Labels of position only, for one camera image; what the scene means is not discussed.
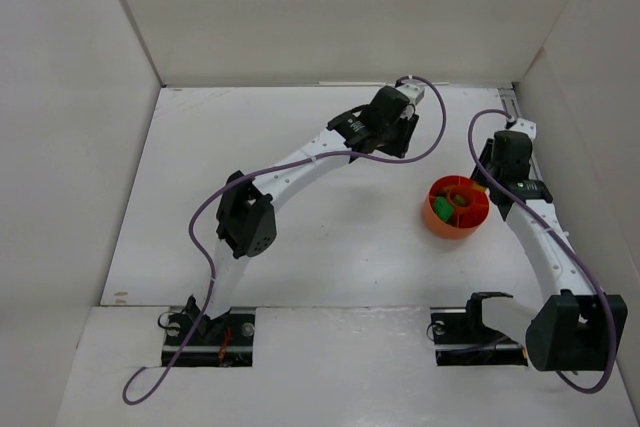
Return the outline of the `green large lego brick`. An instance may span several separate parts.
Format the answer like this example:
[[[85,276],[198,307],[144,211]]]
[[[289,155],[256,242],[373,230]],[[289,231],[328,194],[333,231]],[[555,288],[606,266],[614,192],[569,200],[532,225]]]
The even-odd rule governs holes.
[[[454,206],[446,197],[437,196],[433,203],[433,211],[442,222],[449,222],[455,214]]]

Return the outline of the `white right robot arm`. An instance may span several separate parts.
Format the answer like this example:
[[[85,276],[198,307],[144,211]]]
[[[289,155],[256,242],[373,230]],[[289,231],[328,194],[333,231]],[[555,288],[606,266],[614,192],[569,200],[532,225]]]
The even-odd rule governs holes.
[[[574,260],[545,183],[530,178],[532,138],[500,130],[486,141],[472,178],[515,234],[533,268],[543,304],[512,298],[488,305],[483,318],[526,348],[539,371],[611,370],[628,308],[619,295],[598,293]]]

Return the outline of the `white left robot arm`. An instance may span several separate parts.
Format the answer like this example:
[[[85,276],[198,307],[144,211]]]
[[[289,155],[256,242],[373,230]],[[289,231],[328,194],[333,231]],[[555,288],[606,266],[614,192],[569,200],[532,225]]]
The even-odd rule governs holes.
[[[194,243],[209,264],[203,297],[189,297],[188,317],[200,329],[220,323],[231,309],[231,297],[250,259],[263,254],[277,235],[276,214],[292,197],[329,172],[364,158],[382,163],[406,162],[425,89],[415,84],[381,87],[364,105],[330,120],[303,147],[255,173],[237,171],[198,208],[212,203],[216,211],[213,249]]]

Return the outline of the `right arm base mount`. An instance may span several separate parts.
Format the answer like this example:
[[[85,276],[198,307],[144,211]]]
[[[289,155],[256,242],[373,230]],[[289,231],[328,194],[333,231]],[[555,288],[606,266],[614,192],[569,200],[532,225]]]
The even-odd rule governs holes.
[[[483,321],[483,302],[512,299],[503,292],[474,292],[463,307],[431,307],[426,336],[435,347],[438,367],[527,367],[525,349]]]

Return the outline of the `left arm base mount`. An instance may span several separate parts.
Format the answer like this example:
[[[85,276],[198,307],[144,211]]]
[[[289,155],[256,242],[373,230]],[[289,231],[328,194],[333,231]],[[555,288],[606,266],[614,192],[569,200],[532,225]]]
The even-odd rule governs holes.
[[[161,365],[168,366],[179,351],[199,313],[189,301],[178,310],[172,308],[159,315],[157,326],[164,332]],[[231,308],[209,319],[204,316],[197,329],[173,363],[174,367],[244,368],[253,365],[256,309]]]

